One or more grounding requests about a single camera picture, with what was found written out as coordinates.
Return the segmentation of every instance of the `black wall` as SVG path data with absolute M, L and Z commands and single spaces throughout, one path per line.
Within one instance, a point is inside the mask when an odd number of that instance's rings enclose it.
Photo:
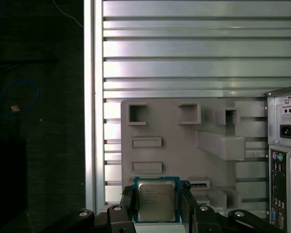
M 83 24 L 82 0 L 56 2 Z M 1 232 L 39 232 L 85 206 L 83 28 L 52 0 L 6 0 L 0 61 L 51 58 L 58 63 L 0 76 L 0 92 L 15 79 L 30 79 L 40 91 L 32 109 L 0 119 L 0 207 L 8 206 L 4 211 L 13 217 Z M 0 114 L 34 98 L 30 85 L 18 83 L 3 98 Z

